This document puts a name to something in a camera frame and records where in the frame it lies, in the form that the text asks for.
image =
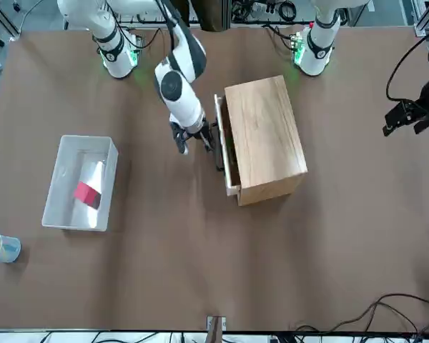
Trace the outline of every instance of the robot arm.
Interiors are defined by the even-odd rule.
[[[178,150],[187,154],[186,141],[194,137],[212,150],[212,135],[200,100],[190,83],[198,78],[207,65],[207,57],[200,41],[182,24],[181,16],[169,0],[157,0],[166,11],[167,27],[178,38],[172,50],[154,70],[157,93],[170,110],[170,126]]]
[[[310,0],[316,9],[313,27],[301,34],[294,63],[310,76],[322,73],[329,63],[335,36],[340,28],[340,8],[361,6],[369,0]]]
[[[126,77],[137,65],[137,38],[118,27],[107,7],[120,14],[160,10],[166,17],[170,34],[175,33],[178,38],[177,47],[154,71],[157,93],[170,110],[174,140],[183,154],[187,153],[186,141],[191,137],[202,140],[206,150],[212,149],[209,123],[190,85],[205,69],[205,50],[182,24],[179,12],[169,0],[109,0],[108,3],[106,0],[57,0],[57,3],[60,12],[70,23],[86,27],[92,32],[105,67],[118,79]]]

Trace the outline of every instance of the brown tabletop surface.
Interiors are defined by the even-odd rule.
[[[179,155],[153,87],[167,35],[120,81],[87,32],[25,34],[0,87],[0,232],[24,247],[0,264],[0,328],[203,330],[222,315],[228,330],[324,330],[388,292],[429,299],[429,132],[382,133],[394,106],[386,81],[413,30],[341,29],[318,78],[294,69],[265,29],[194,32],[208,56],[194,89],[209,119],[224,87],[284,75],[308,175],[290,197],[241,208],[201,144]],[[426,52],[399,69],[393,96],[418,96]],[[105,233],[41,226],[64,134],[117,145]],[[428,305],[387,302],[429,323]],[[371,329],[411,330],[386,309]]]

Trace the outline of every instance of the red block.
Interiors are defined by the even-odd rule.
[[[78,187],[74,191],[74,197],[81,200],[87,206],[94,209],[99,208],[101,194],[84,182],[78,183]]]

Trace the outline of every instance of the wooden box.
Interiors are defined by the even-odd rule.
[[[282,76],[215,96],[227,195],[239,205],[291,194],[307,173]]]

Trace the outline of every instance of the metal frame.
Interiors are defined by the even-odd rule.
[[[0,24],[11,34],[13,37],[19,36],[20,32],[13,21],[0,8]]]
[[[412,0],[415,12],[415,31],[417,36],[425,36],[429,30],[429,6],[426,8],[425,0]]]

